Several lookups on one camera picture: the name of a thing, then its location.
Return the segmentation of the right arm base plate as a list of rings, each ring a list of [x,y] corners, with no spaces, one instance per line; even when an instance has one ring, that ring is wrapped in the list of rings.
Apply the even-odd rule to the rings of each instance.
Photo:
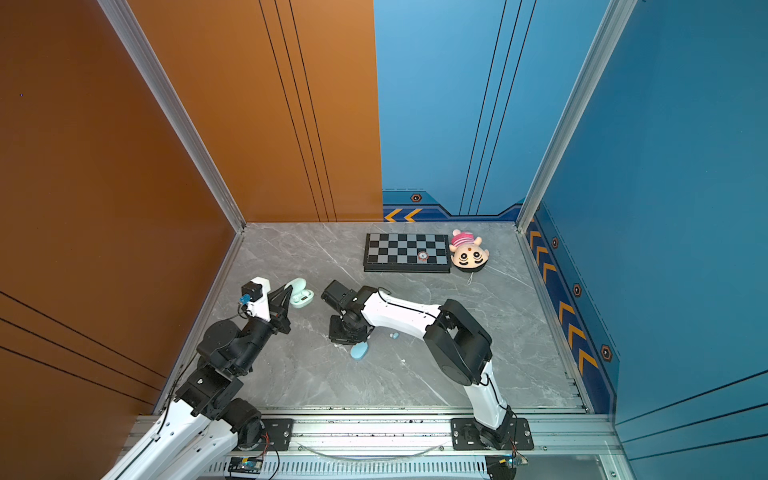
[[[533,434],[525,418],[512,417],[493,430],[482,426],[473,418],[458,417],[450,420],[450,430],[453,449],[456,451],[535,449]]]

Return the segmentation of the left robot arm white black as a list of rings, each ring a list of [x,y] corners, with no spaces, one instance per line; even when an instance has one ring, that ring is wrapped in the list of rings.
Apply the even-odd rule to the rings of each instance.
[[[288,312],[297,287],[289,282],[272,289],[262,277],[244,284],[237,315],[245,325],[225,319],[207,328],[197,346],[196,369],[106,478],[196,479],[233,450],[253,450],[263,457],[269,449],[285,448],[290,435],[272,438],[261,412],[238,393],[267,341],[289,333]]]

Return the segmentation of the light blue earbud case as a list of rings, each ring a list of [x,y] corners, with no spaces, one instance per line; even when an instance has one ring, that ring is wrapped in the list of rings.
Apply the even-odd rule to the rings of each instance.
[[[362,360],[367,354],[368,348],[369,346],[367,342],[360,342],[353,345],[349,351],[351,358],[356,361]]]

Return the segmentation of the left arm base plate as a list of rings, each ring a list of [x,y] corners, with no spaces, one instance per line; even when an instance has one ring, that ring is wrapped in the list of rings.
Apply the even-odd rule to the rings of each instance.
[[[287,451],[293,436],[292,418],[262,418],[252,420],[238,431],[240,451]]]

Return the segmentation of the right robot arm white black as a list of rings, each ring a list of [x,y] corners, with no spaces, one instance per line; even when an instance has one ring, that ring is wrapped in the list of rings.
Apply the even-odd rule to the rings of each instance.
[[[321,299],[335,311],[329,323],[329,339],[335,344],[365,343],[378,327],[423,341],[442,373],[464,388],[479,441],[495,450],[510,446],[514,412],[497,386],[492,338],[460,302],[418,304],[382,288],[354,291],[336,280]]]

